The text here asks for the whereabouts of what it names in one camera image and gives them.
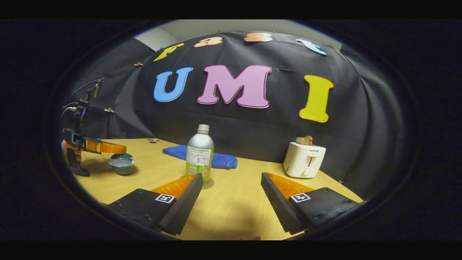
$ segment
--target small bowl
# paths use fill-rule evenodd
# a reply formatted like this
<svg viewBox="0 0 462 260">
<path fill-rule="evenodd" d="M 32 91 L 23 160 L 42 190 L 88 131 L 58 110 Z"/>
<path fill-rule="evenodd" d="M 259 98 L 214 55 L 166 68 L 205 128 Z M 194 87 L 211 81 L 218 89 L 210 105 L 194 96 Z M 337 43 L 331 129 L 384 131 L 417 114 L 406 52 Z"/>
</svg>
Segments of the small bowl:
<svg viewBox="0 0 462 260">
<path fill-rule="evenodd" d="M 112 169 L 119 175 L 130 175 L 132 174 L 133 164 L 135 161 L 132 158 L 119 158 L 119 159 L 108 159 L 108 163 L 112 166 Z"/>
</svg>

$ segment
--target aluminum bottle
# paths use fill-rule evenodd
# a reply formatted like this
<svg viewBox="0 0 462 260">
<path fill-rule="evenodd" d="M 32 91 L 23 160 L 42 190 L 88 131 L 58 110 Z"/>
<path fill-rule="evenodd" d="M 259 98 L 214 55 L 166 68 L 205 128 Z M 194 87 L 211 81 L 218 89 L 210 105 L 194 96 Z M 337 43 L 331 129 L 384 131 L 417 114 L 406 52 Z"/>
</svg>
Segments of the aluminum bottle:
<svg viewBox="0 0 462 260">
<path fill-rule="evenodd" d="M 200 124 L 195 134 L 188 142 L 186 152 L 186 175 L 202 173 L 204 184 L 210 180 L 213 150 L 215 145 L 208 135 L 210 126 Z"/>
</svg>

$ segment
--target blue cloth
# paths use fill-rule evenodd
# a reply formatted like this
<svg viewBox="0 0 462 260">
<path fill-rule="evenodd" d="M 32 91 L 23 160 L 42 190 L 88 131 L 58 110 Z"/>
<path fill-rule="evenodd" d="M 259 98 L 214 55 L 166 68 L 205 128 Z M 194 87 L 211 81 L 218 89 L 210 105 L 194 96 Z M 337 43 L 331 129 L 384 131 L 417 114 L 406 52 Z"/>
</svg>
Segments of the blue cloth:
<svg viewBox="0 0 462 260">
<path fill-rule="evenodd" d="M 176 147 L 168 147 L 162 150 L 166 155 L 171 155 L 176 158 L 186 160 L 186 151 L 188 147 L 186 145 L 180 145 Z M 213 153 L 212 157 L 212 168 L 220 169 L 236 169 L 237 158 L 232 155 L 223 155 Z"/>
</svg>

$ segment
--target green label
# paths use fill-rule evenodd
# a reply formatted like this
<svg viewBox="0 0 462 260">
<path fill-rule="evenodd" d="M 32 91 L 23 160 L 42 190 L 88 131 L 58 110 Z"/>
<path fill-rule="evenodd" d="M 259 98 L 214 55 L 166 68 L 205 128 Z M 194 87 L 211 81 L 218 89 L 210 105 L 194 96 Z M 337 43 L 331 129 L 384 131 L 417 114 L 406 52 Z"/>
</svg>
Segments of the green label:
<svg viewBox="0 0 462 260">
<path fill-rule="evenodd" d="M 213 148 L 202 149 L 188 146 L 186 153 L 186 175 L 201 173 L 206 184 L 210 180 L 212 168 Z"/>
</svg>

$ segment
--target wooden table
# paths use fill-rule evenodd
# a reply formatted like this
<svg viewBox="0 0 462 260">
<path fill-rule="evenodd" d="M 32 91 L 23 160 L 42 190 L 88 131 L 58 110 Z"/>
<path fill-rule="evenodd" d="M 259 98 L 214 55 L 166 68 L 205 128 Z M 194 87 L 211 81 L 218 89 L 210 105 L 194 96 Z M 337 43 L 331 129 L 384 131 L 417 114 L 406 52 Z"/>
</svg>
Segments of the wooden table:
<svg viewBox="0 0 462 260">
<path fill-rule="evenodd" d="M 134 173 L 116 174 L 107 160 L 112 154 L 83 152 L 83 168 L 90 177 L 77 176 L 80 184 L 99 202 L 110 204 L 135 189 L 152 190 L 181 178 L 185 161 L 162 153 L 179 144 L 158 138 L 112 139 L 107 142 L 127 146 L 133 156 Z M 233 240 L 259 235 L 262 240 L 293 237 L 284 232 L 263 188 L 261 173 L 269 172 L 302 185 L 329 187 L 355 202 L 362 199 L 342 184 L 319 171 L 313 179 L 295 179 L 284 173 L 281 163 L 237 158 L 236 169 L 212 168 L 212 180 L 204 185 L 180 235 L 182 240 Z"/>
</svg>

